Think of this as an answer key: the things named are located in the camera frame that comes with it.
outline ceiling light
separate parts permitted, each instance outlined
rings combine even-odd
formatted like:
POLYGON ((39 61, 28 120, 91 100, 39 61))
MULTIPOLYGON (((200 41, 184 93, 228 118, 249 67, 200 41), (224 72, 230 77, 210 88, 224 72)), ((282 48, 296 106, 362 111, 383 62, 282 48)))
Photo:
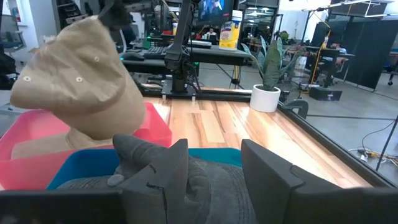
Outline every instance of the ceiling light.
POLYGON ((356 3, 361 3, 361 2, 367 2, 370 0, 355 0, 355 1, 346 1, 346 2, 341 2, 343 5, 348 5, 348 4, 356 4, 356 3))
POLYGON ((312 7, 312 8, 306 8, 306 9, 302 9, 302 11, 314 11, 317 9, 329 9, 331 7, 337 7, 337 6, 346 6, 346 5, 350 5, 350 4, 356 4, 356 3, 362 3, 362 2, 371 2, 371 0, 354 0, 354 1, 345 1, 345 2, 339 2, 336 4, 330 4, 327 6, 319 6, 319 7, 312 7))
POLYGON ((267 15, 267 14, 262 13, 262 12, 256 12, 256 11, 248 14, 248 16, 265 16, 265 15, 267 15))
POLYGON ((376 14, 376 15, 368 15, 368 16, 365 16, 365 18, 372 18, 372 17, 383 17, 383 16, 386 16, 387 14, 376 14))

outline black partition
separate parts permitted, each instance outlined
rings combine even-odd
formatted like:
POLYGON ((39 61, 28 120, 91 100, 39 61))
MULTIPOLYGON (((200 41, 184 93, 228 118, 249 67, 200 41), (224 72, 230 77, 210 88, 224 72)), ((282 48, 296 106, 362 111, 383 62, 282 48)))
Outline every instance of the black partition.
POLYGON ((355 57, 346 81, 375 89, 397 33, 398 21, 347 23, 343 43, 355 57))

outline plastic bin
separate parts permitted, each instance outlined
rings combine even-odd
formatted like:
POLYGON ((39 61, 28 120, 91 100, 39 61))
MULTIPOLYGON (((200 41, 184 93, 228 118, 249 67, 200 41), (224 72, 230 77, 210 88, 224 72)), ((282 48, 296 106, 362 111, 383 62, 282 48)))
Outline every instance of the plastic bin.
MULTIPOLYGON (((189 149, 192 157, 205 161, 242 166, 241 151, 233 148, 189 149)), ((119 165, 114 149, 86 149, 73 153, 51 181, 48 190, 54 190, 66 181, 84 177, 112 175, 119 165)))
MULTIPOLYGON (((169 147, 172 141, 171 130, 154 105, 146 103, 146 108, 146 118, 134 135, 169 147)), ((44 138, 68 130, 69 127, 65 123, 48 111, 32 110, 21 114, 0 139, 0 184, 4 189, 45 189, 65 160, 75 151, 11 160, 12 148, 22 141, 44 138)))

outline keyboard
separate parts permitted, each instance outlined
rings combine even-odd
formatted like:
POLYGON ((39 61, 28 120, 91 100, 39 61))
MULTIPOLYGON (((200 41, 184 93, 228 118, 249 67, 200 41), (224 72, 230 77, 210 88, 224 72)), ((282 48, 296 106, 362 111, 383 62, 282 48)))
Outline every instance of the keyboard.
POLYGON ((145 59, 164 59, 168 47, 151 47, 145 54, 145 59))

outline yellow bottle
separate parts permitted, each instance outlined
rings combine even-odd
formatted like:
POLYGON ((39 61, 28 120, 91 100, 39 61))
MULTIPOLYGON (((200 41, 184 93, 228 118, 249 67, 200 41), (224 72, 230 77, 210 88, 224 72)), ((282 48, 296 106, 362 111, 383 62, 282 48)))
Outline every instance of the yellow bottle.
POLYGON ((221 27, 220 49, 236 50, 238 46, 239 33, 241 30, 243 12, 232 11, 232 21, 225 22, 221 27))

